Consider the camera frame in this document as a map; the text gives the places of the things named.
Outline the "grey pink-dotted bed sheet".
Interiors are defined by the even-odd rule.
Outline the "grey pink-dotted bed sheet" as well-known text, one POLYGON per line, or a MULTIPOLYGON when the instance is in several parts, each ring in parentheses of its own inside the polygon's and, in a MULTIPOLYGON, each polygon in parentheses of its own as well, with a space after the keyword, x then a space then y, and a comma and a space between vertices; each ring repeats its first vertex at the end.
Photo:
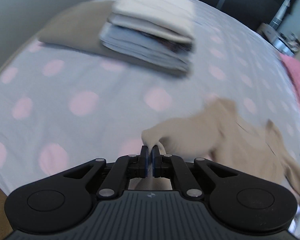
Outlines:
POLYGON ((300 162, 300 108, 275 49, 233 17, 193 1, 191 69, 177 77, 29 40, 0 72, 0 189, 91 159, 138 154, 143 130, 229 99, 255 135, 272 121, 300 162))

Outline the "white bedside table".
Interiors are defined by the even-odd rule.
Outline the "white bedside table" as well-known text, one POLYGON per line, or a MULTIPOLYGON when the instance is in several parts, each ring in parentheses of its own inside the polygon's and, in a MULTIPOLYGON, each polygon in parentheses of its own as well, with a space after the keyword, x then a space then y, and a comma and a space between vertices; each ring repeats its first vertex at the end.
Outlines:
POLYGON ((256 32, 284 55, 294 57, 300 50, 300 42, 297 39, 289 41, 287 37, 266 23, 262 23, 256 32))

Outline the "beige folded cloth under stack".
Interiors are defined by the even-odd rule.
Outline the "beige folded cloth under stack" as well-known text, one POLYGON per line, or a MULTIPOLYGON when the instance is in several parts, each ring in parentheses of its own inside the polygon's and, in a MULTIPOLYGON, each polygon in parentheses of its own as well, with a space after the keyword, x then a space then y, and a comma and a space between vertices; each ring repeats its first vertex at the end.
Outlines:
POLYGON ((39 32, 38 40, 114 57, 115 53, 101 44, 99 34, 111 14, 113 1, 89 1, 66 9, 39 32))

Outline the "stack of folded clothes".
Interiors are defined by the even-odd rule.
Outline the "stack of folded clothes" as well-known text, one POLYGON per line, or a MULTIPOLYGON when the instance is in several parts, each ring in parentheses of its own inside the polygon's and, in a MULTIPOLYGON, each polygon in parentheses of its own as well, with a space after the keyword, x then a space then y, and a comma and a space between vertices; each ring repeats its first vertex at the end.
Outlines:
POLYGON ((117 0, 100 41, 121 56, 185 74, 195 48, 195 18, 191 0, 117 0))

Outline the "beige knit sweater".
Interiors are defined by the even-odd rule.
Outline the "beige knit sweater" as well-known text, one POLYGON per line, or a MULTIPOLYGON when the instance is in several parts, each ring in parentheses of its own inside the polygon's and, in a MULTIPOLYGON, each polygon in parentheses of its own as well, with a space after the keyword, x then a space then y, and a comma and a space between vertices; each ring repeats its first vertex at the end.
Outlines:
POLYGON ((150 150, 185 161, 208 156, 219 164, 277 184, 288 180, 300 198, 300 164, 285 148, 282 134, 268 120, 257 127, 243 120, 232 100, 217 99, 203 111, 171 118, 141 135, 150 150))

